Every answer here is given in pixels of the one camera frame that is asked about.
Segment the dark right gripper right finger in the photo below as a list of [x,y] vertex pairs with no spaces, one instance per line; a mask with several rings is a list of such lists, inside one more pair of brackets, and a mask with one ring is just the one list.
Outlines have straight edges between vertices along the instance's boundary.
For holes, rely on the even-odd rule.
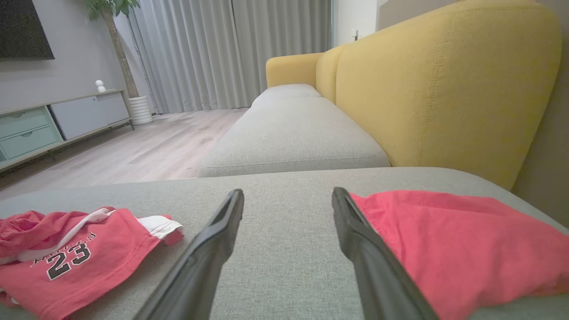
[[437,320],[435,310],[349,192],[333,189],[340,249],[354,267],[366,320]]

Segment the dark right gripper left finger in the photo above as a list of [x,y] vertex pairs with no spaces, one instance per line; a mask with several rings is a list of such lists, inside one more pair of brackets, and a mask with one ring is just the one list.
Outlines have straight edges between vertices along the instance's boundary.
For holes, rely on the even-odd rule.
[[230,191],[151,293],[136,320],[209,319],[222,267],[234,250],[243,208],[243,191]]

